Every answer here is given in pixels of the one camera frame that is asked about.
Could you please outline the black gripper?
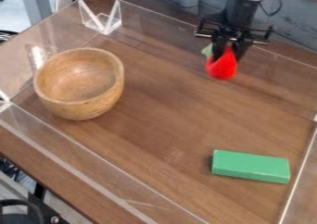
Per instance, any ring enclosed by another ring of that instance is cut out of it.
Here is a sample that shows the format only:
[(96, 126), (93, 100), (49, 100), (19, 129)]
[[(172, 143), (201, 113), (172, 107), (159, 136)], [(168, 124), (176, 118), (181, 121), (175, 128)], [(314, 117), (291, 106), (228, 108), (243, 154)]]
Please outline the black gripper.
[(219, 13), (199, 18), (196, 37), (211, 39), (212, 61), (224, 52), (225, 42), (233, 42), (235, 59), (240, 60), (252, 43), (266, 44), (272, 27), (256, 23), (255, 15), (263, 0), (225, 0)]

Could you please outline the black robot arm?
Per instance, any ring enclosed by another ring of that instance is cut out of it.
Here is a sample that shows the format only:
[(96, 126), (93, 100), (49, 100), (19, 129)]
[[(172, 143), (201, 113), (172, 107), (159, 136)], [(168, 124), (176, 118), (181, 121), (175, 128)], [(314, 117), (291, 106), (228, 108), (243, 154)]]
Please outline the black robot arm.
[(262, 0), (225, 0), (217, 13), (199, 16), (193, 35), (209, 38), (212, 58), (217, 60), (224, 48), (232, 48), (236, 60), (240, 60), (252, 44), (268, 43), (274, 31), (271, 25), (256, 22), (255, 14)]

